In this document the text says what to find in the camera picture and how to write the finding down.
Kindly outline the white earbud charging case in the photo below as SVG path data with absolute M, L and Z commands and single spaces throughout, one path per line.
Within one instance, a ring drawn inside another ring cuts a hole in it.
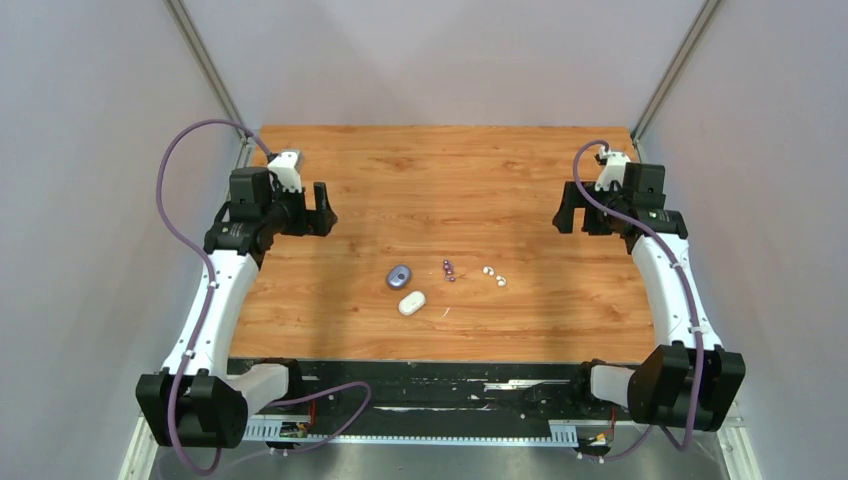
M 427 303 L 426 295 L 421 291 L 412 291 L 398 302 L 398 311 L 404 316 L 411 316 Z

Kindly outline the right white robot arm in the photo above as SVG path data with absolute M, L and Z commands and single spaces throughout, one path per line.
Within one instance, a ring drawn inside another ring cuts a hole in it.
M 564 186 L 553 225 L 572 232 L 583 209 L 583 232 L 620 236 L 644 283 L 657 343 L 636 367 L 584 363 L 571 403 L 584 417 L 613 403 L 637 423 L 712 432 L 722 426 L 746 365 L 710 324 L 690 269 L 683 215 L 665 206 L 664 177 L 661 165 L 608 163 L 597 181 Z

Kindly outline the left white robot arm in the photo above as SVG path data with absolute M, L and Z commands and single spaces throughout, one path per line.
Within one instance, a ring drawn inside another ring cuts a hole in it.
M 285 184 L 279 167 L 235 169 L 227 201 L 202 245 L 203 270 L 187 321 L 159 372 L 140 376 L 135 397 L 157 443 L 231 449 L 249 418 L 269 404 L 283 413 L 306 400 L 304 383 L 290 376 L 294 362 L 260 363 L 227 374 L 242 306 L 277 235 L 327 236 L 338 217 L 327 186 L 313 185 L 314 208 L 302 187 Z

